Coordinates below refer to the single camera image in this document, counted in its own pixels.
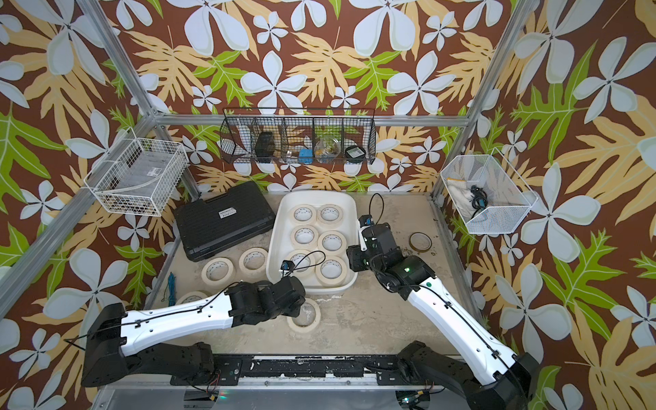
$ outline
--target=case label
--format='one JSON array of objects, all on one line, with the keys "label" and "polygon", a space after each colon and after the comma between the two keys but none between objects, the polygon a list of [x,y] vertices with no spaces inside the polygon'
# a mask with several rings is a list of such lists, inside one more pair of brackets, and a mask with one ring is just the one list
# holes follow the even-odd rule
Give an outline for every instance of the case label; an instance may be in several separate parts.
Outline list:
[{"label": "case label", "polygon": [[223,219],[226,216],[234,215],[236,213],[237,213],[237,210],[234,209],[233,207],[230,207],[228,209],[224,209],[223,211],[219,211],[218,215],[221,219]]},{"label": "case label", "polygon": [[148,171],[148,176],[157,176],[161,174],[161,172],[162,172],[162,168],[152,167],[150,171]]}]

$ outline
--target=black wire basket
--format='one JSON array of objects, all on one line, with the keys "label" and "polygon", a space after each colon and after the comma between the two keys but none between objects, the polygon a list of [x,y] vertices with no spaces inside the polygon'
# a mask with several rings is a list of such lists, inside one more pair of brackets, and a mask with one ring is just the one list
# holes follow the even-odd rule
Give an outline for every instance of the black wire basket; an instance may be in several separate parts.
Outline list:
[{"label": "black wire basket", "polygon": [[318,163],[373,163],[376,126],[362,110],[304,108],[304,115],[260,115],[243,108],[225,108],[220,149],[228,163],[256,161]]}]

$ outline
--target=wire mesh basket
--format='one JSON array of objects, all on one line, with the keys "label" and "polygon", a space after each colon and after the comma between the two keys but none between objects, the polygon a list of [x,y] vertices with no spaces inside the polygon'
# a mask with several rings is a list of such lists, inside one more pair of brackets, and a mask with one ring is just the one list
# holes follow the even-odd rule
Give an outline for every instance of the wire mesh basket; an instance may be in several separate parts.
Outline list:
[{"label": "wire mesh basket", "polygon": [[440,172],[451,199],[459,195],[454,192],[454,180],[464,181],[460,184],[466,185],[468,190],[476,186],[487,194],[487,207],[472,215],[454,201],[454,208],[470,234],[511,234],[539,200],[512,164],[503,155],[501,161],[496,159],[495,152],[493,155],[458,155]]},{"label": "wire mesh basket", "polygon": [[161,216],[189,160],[178,142],[134,138],[95,185],[85,184],[111,213]]},{"label": "wire mesh basket", "polygon": [[373,115],[314,115],[319,109],[312,108],[304,109],[308,115],[228,113],[232,110],[224,110],[219,130],[229,163],[373,163],[376,157]]}]

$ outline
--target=blue tool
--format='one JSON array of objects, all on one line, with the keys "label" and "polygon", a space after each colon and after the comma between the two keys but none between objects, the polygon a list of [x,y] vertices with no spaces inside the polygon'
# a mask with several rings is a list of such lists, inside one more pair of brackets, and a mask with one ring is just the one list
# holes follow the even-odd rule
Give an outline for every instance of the blue tool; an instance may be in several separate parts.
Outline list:
[{"label": "blue tool", "polygon": [[169,274],[169,306],[175,305],[175,275]]}]

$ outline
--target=masking tape roll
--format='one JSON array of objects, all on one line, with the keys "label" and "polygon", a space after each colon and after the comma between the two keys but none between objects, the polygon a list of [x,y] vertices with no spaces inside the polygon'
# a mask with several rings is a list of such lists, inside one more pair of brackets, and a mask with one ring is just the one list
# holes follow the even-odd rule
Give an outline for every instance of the masking tape roll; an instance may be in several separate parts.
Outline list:
[{"label": "masking tape roll", "polygon": [[300,225],[291,230],[291,244],[296,249],[314,249],[318,239],[319,232],[312,225]]},{"label": "masking tape roll", "polygon": [[[319,310],[319,305],[317,304],[317,302],[315,302],[310,298],[306,298],[305,303],[309,304],[314,308],[314,320],[312,321],[312,323],[310,323],[307,326],[299,326],[296,323],[294,323],[294,318],[287,316],[287,324],[294,332],[309,333],[319,325],[319,320],[321,320],[321,310]],[[303,306],[300,307],[300,314],[301,315],[304,314]]]},{"label": "masking tape roll", "polygon": [[296,276],[297,278],[301,279],[304,277],[308,277],[314,273],[314,268],[316,266],[310,266],[314,265],[316,262],[316,259],[314,258],[315,253],[312,255],[308,256],[307,258],[303,259],[305,255],[308,255],[310,252],[305,250],[305,249],[297,249],[295,251],[291,251],[289,255],[287,255],[287,258],[285,260],[291,260],[294,262],[294,264],[298,264],[299,262],[301,263],[301,268],[295,270],[292,272],[292,276]]},{"label": "masking tape roll", "polygon": [[312,205],[299,205],[289,211],[289,220],[299,225],[312,225],[317,221],[317,210]]},{"label": "masking tape roll", "polygon": [[326,226],[328,229],[337,226],[342,222],[344,211],[337,205],[328,204],[319,208],[317,212],[317,221]]},{"label": "masking tape roll", "polygon": [[337,231],[323,232],[319,236],[317,247],[326,255],[339,255],[346,250],[346,238]]},{"label": "masking tape roll", "polygon": [[203,267],[201,279],[207,286],[221,287],[232,282],[235,267],[228,258],[214,258]]},{"label": "masking tape roll", "polygon": [[182,295],[175,302],[175,304],[184,304],[184,303],[189,303],[189,302],[197,302],[197,301],[203,300],[205,298],[207,298],[207,295],[204,292],[193,291],[193,292],[185,293],[184,295]]},{"label": "masking tape roll", "polygon": [[239,258],[239,270],[246,276],[258,277],[264,273],[266,269],[266,259],[269,252],[262,248],[250,248],[248,251],[241,254]]},{"label": "masking tape roll", "polygon": [[344,259],[339,256],[327,256],[325,262],[316,267],[314,275],[323,286],[338,287],[346,280],[347,268]]}]

